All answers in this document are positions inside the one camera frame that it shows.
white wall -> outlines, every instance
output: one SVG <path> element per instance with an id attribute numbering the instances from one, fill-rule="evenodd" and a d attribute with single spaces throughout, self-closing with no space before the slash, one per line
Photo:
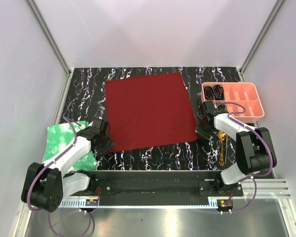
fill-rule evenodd
<path id="1" fill-rule="evenodd" d="M 70 67 L 238 66 L 276 0 L 36 0 Z"/>
<path id="2" fill-rule="evenodd" d="M 244 74 L 257 87 L 276 174 L 287 180 L 296 208 L 296 0 L 286 1 Z"/>
<path id="3" fill-rule="evenodd" d="M 24 0 L 0 0 L 0 237 L 17 220 L 28 166 L 41 161 L 65 74 Z"/>

red cloth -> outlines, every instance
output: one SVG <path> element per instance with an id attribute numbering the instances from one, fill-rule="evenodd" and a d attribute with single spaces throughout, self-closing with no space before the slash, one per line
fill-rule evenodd
<path id="1" fill-rule="evenodd" d="M 197 127 L 180 73 L 107 81 L 111 152 L 196 140 Z"/>

golden spoon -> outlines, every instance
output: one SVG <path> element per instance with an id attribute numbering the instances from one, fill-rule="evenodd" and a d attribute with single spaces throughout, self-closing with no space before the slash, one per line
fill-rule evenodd
<path id="1" fill-rule="evenodd" d="M 221 143 L 222 143 L 222 147 L 223 147 L 223 141 L 226 139 L 226 136 L 227 136 L 227 134 L 224 133 L 223 131 L 219 131 L 219 132 L 218 132 L 218 138 L 219 138 L 219 140 L 220 140 Z M 220 165 L 220 166 L 224 166 L 224 165 L 225 165 L 225 162 L 223 161 L 223 150 L 222 150 L 222 152 L 221 152 L 221 158 L 220 158 L 220 160 L 219 160 L 219 165 Z"/>

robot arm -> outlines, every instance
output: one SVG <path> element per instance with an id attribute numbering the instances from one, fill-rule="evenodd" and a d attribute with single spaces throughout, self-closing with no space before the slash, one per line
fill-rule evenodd
<path id="1" fill-rule="evenodd" d="M 29 188 L 37 174 L 44 166 L 53 162 L 35 183 L 31 193 L 31 205 L 39 207 L 48 212 L 53 212 L 60 205 L 63 198 L 79 192 L 96 189 L 95 178 L 93 174 L 86 171 L 78 171 L 74 174 L 67 174 L 68 170 L 83 155 L 89 151 L 96 150 L 97 154 L 106 153 L 114 143 L 106 134 L 108 123 L 102 119 L 95 119 L 88 127 L 77 133 L 76 143 L 61 158 L 59 154 L 42 164 L 32 163 L 27 171 L 21 200 L 27 201 Z"/>
<path id="2" fill-rule="evenodd" d="M 212 101 L 201 104 L 202 121 L 196 132 L 207 137 L 214 129 L 225 132 L 236 141 L 236 163 L 223 170 L 218 178 L 220 188 L 237 183 L 247 176 L 269 169 L 270 158 L 262 142 L 245 127 L 257 132 L 271 151 L 273 167 L 276 166 L 276 156 L 269 131 L 246 125 L 235 118 L 228 118 L 225 111 L 217 111 Z"/>

green cloth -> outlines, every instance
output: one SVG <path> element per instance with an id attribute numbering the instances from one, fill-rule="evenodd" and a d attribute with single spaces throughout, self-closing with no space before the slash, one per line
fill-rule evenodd
<path id="1" fill-rule="evenodd" d="M 81 127 L 72 123 L 76 132 L 89 125 L 86 121 L 79 121 L 79 123 L 81 124 Z M 47 130 L 47 145 L 43 161 L 52 158 L 54 155 L 64 150 L 64 148 L 74 139 L 74 132 L 68 123 L 53 125 L 48 127 Z M 96 160 L 94 159 L 92 152 L 89 152 L 82 156 L 70 170 L 82 169 L 90 171 L 95 170 L 95 168 Z"/>

